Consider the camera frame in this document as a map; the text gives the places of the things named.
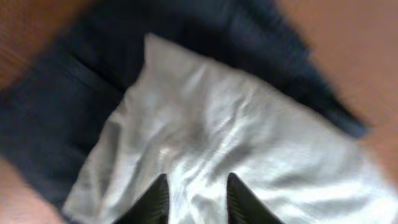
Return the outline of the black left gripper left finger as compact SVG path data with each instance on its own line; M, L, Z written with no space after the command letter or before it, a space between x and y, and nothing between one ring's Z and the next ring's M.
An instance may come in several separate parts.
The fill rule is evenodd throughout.
M169 185L166 174L160 174L134 205L114 224L168 224Z

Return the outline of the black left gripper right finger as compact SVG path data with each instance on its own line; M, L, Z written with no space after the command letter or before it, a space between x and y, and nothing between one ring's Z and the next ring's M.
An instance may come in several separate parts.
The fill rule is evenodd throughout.
M283 224L235 174L227 179L229 224Z

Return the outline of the light blue t-shirt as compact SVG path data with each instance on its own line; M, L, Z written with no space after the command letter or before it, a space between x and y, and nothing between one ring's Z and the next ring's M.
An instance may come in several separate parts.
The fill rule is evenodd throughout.
M165 174L170 223L226 223L236 174L285 223L396 223L397 193L348 136L266 82L154 34L64 204L112 223Z

